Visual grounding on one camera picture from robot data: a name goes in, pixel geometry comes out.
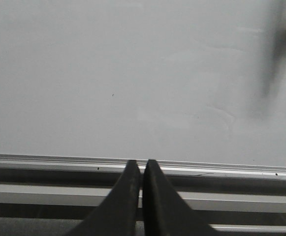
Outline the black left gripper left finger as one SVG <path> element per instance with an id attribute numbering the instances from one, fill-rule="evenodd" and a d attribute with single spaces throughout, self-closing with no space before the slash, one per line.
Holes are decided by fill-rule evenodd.
<path id="1" fill-rule="evenodd" d="M 66 236 L 133 236 L 140 190 L 135 160 L 126 167 L 103 202 Z"/>

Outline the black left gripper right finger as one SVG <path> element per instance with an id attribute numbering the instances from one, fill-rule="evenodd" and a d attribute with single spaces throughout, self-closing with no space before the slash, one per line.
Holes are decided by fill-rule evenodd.
<path id="1" fill-rule="evenodd" d="M 142 209 L 147 236 L 218 236 L 175 191 L 156 160 L 143 176 Z"/>

